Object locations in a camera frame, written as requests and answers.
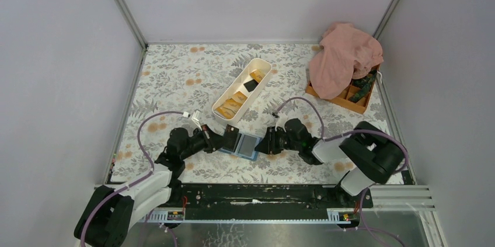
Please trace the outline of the tan credit card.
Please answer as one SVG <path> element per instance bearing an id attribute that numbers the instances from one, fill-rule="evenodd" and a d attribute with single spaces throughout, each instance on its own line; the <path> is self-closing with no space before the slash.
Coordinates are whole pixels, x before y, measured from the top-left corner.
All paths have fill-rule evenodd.
<path id="1" fill-rule="evenodd" d="M 233 111 L 234 113 L 237 113 L 239 111 L 239 109 L 242 107 L 242 103 L 235 101 L 233 98 L 229 98 L 228 100 L 226 100 L 224 102 L 222 107 L 229 109 L 229 110 Z"/>

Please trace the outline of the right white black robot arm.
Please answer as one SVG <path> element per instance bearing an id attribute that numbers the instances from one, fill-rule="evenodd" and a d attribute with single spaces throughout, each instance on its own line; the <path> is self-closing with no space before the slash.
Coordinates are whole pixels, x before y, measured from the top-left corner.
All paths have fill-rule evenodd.
<path id="1" fill-rule="evenodd" d="M 276 155 L 283 150 L 296 151 L 310 165 L 347 158 L 354 168 L 338 182 L 335 200 L 350 207 L 358 195 L 373 184 L 385 184 L 407 164 L 405 147 L 367 121 L 361 121 L 346 133 L 330 138 L 317 138 L 299 119 L 287 120 L 283 127 L 267 128 L 256 145 L 256 151 Z"/>

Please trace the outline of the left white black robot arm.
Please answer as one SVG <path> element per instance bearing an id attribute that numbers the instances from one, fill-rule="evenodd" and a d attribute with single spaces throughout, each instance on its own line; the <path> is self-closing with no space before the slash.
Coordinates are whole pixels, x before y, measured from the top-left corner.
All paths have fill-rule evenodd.
<path id="1" fill-rule="evenodd" d="M 95 189 L 75 227 L 75 238 L 81 246 L 121 246 L 130 228 L 156 207 L 184 207 L 187 198 L 179 177 L 185 160 L 201 151 L 213 153 L 224 144 L 225 138 L 206 124 L 192 135 L 174 128 L 150 172 L 118 188 Z"/>

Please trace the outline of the blue leather card holder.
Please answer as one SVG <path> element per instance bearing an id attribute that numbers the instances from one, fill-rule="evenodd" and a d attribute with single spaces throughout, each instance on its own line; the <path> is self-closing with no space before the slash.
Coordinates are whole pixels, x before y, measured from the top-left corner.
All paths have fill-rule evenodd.
<path id="1" fill-rule="evenodd" d="M 258 136 L 239 133 L 238 142 L 234 151 L 230 151 L 226 148 L 221 148 L 219 149 L 219 152 L 229 154 L 238 158 L 247 159 L 249 161 L 256 161 L 259 151 L 256 151 L 255 148 L 259 144 L 261 139 L 262 138 Z"/>

